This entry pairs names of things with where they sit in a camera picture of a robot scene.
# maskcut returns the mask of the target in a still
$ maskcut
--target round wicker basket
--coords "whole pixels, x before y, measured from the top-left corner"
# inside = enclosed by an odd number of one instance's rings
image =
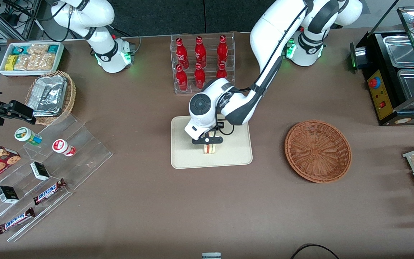
[[[284,151],[292,168],[305,179],[334,182],[351,165],[351,149],[334,126],[319,120],[294,125],[285,138]]]
[[[41,77],[53,77],[53,76],[62,76],[68,80],[67,90],[65,93],[65,99],[64,99],[64,103],[62,107],[62,113],[57,117],[36,117],[36,124],[42,124],[45,126],[50,125],[57,118],[65,118],[66,116],[64,115],[66,115],[67,113],[71,113],[71,110],[73,109],[74,99],[76,97],[76,87],[74,85],[73,80],[71,80],[71,77],[67,73],[62,72],[62,71],[51,72],[51,73],[42,75]],[[31,91],[33,90],[34,85],[35,83],[33,82],[31,84],[30,89],[28,90],[27,97],[25,98],[25,105],[28,105],[28,100],[30,99]]]

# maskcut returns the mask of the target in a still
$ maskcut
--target clear acrylic display stand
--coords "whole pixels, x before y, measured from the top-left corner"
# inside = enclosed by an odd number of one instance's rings
[[[48,213],[66,200],[90,175],[95,172],[112,153],[97,140],[84,126],[84,123],[71,114],[63,115],[40,133],[42,142],[39,146],[25,144],[18,151],[22,159],[10,167],[0,180],[0,185],[12,186],[19,198],[15,204],[3,203],[0,200],[0,224],[4,224],[33,207],[36,217],[22,225],[15,226],[3,234],[7,241],[16,241],[29,231]],[[52,143],[62,138],[76,148],[72,157],[52,151]],[[43,163],[50,174],[47,181],[35,178],[30,164],[33,161]],[[36,205],[33,197],[51,187],[61,178],[67,183],[52,197]]]
[[[234,33],[210,33],[210,34],[198,34],[198,35],[172,35],[170,41],[170,50],[171,50],[171,59],[172,59],[172,72],[174,74],[174,89],[176,94],[195,94],[200,92],[196,87],[194,81],[194,71],[196,71],[196,56],[194,55],[194,48],[196,47],[196,37],[201,36],[203,44],[207,52],[207,66],[204,68],[206,74],[205,83],[209,82],[212,79],[217,78],[217,48],[220,44],[220,36],[226,36],[226,44],[228,45],[228,63],[226,66],[226,72],[228,74],[228,81],[235,85],[235,43],[234,43]],[[188,61],[189,68],[184,72],[188,76],[188,90],[186,92],[180,91],[177,84],[177,73],[175,66],[179,63],[177,59],[177,44],[175,40],[181,38],[183,40],[183,45],[188,52]]]

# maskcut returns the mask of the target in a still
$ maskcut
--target brown table surface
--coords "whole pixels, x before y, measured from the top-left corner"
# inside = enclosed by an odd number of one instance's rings
[[[117,74],[97,65],[87,42],[64,42],[73,113],[114,155],[17,242],[0,236],[0,258],[285,259],[304,243],[340,258],[414,258],[414,178],[401,156],[414,150],[414,126],[378,126],[363,76],[348,71],[349,43],[365,32],[331,31],[311,67],[284,61],[249,123],[251,164],[182,170],[170,164],[170,122],[189,115],[190,97],[174,94],[170,37],[143,38],[135,65]],[[235,36],[243,88],[259,69],[249,35]],[[31,82],[1,76],[0,100],[23,102]],[[287,131],[308,119],[350,142],[352,166],[338,182],[308,182],[286,161]],[[21,126],[6,120],[0,145],[21,148]]]

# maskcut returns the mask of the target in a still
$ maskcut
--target red bottle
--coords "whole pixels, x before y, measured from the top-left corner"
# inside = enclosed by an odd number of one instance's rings
[[[180,64],[177,64],[176,69],[177,74],[175,74],[175,77],[177,77],[177,84],[179,85],[179,89],[182,92],[186,92],[188,90],[188,77],[186,76],[186,73],[183,71],[183,67]]]
[[[220,36],[220,44],[217,48],[218,62],[217,65],[220,66],[221,63],[224,63],[225,66],[228,66],[228,45],[226,44],[226,36]]]
[[[202,69],[202,65],[200,63],[196,63],[196,71],[194,72],[194,78],[196,79],[196,87],[198,89],[202,89],[206,81],[206,74],[204,72],[204,69]]]
[[[186,70],[189,68],[188,52],[186,51],[186,48],[183,46],[183,41],[181,38],[177,38],[175,42],[177,43],[177,59],[179,63],[182,65],[183,70]]]
[[[204,44],[202,44],[202,37],[196,37],[194,53],[196,53],[196,62],[199,62],[202,68],[205,68],[207,66],[207,52]]]
[[[224,63],[220,63],[220,65],[218,66],[218,71],[217,71],[217,78],[226,78],[228,76],[228,74],[225,71],[225,64]]]

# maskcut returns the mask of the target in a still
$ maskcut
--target beige tray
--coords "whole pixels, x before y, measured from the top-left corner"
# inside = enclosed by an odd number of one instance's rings
[[[171,164],[175,169],[201,168],[227,165],[250,164],[252,162],[252,145],[248,123],[236,126],[234,133],[225,136],[217,132],[217,136],[223,137],[222,144],[216,145],[215,154],[204,154],[204,145],[194,145],[191,137],[184,131],[190,116],[180,116],[171,122]],[[224,132],[232,129],[225,121]]]

